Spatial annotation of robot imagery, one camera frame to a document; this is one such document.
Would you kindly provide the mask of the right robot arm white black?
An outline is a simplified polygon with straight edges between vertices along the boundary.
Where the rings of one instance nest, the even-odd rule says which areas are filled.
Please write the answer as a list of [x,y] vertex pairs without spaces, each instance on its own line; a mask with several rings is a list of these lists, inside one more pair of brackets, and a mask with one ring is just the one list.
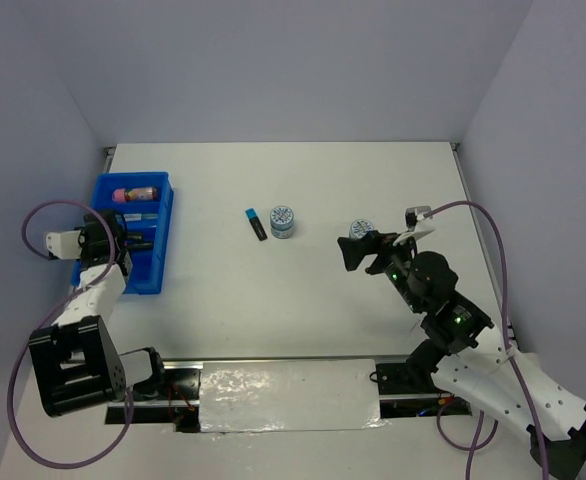
[[578,477],[586,462],[586,400],[505,345],[490,317],[457,291],[458,276],[443,255],[378,231],[337,243],[347,270],[373,256],[367,274],[385,275],[421,315],[427,338],[406,361],[415,389],[435,387],[466,400],[528,443],[552,477]]

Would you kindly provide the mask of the blue slim pen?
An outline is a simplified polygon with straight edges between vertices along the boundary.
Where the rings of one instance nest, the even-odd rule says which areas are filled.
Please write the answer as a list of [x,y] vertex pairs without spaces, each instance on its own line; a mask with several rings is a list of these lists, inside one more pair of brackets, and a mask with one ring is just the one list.
[[127,223],[142,222],[142,221],[155,221],[158,218],[158,215],[154,214],[154,213],[129,213],[129,214],[124,214],[123,218]]

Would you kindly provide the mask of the blue paint jar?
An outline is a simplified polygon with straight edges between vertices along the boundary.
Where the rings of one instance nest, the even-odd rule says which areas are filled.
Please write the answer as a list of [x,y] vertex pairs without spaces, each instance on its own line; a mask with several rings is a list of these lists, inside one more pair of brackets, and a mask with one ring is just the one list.
[[367,219],[356,219],[349,227],[349,238],[354,240],[362,239],[369,232],[374,230],[373,224]]
[[285,205],[274,207],[269,215],[272,235],[277,239],[288,239],[294,233],[294,212]]

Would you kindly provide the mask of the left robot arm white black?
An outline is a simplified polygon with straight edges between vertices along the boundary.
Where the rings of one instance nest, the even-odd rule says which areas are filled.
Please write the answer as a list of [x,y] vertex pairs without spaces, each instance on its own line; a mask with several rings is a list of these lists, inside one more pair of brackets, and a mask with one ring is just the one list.
[[168,389],[169,374],[154,348],[120,354],[107,329],[133,270],[127,234],[124,216],[112,209],[85,214],[84,225],[73,231],[45,234],[50,258],[80,266],[78,296],[29,339],[40,398],[51,417],[122,401],[128,389],[143,399]]

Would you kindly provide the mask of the pink cap pencil tube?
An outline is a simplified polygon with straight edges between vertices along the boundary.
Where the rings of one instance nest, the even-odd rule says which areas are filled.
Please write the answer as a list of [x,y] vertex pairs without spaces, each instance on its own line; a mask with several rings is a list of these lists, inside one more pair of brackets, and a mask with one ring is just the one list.
[[118,188],[112,193],[115,203],[156,201],[159,191],[156,187]]

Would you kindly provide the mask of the blue cap black highlighter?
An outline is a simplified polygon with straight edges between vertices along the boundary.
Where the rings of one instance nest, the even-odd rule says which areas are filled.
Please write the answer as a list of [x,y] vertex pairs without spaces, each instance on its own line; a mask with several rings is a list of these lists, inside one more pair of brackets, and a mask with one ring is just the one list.
[[249,208],[245,211],[246,217],[259,241],[265,241],[268,236],[256,211]]

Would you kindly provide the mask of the orange cap black highlighter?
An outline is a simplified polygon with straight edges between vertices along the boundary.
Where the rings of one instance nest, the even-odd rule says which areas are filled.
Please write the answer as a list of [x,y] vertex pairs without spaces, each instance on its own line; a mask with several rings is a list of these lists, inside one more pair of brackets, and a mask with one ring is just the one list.
[[129,251],[146,251],[154,248],[153,242],[131,242],[126,244]]

